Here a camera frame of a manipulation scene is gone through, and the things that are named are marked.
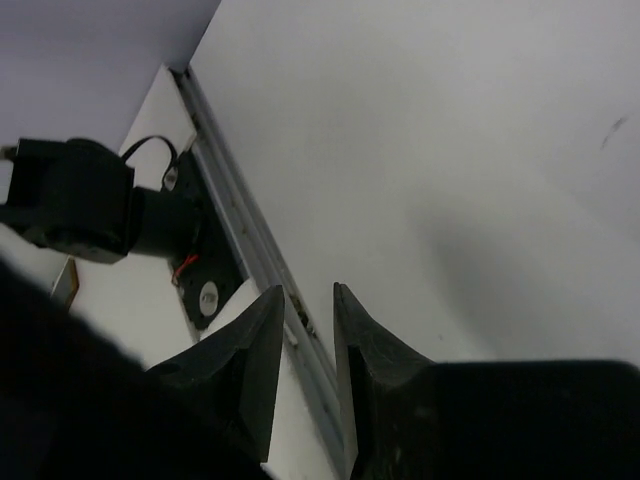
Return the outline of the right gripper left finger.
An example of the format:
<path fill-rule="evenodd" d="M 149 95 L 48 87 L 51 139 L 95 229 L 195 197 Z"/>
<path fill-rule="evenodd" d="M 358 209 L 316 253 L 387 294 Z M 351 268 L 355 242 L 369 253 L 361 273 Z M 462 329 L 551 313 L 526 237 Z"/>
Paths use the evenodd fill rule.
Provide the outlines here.
<path fill-rule="evenodd" d="M 284 310 L 283 288 L 272 286 L 229 324 L 149 370 L 259 463 L 270 450 Z"/>

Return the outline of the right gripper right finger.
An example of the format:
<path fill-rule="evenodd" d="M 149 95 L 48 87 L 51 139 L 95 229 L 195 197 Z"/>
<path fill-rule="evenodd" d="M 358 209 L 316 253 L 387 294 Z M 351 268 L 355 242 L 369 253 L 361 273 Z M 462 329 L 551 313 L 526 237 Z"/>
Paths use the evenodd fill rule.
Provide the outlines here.
<path fill-rule="evenodd" d="M 348 479 L 435 477 L 434 363 L 333 287 L 338 397 Z"/>

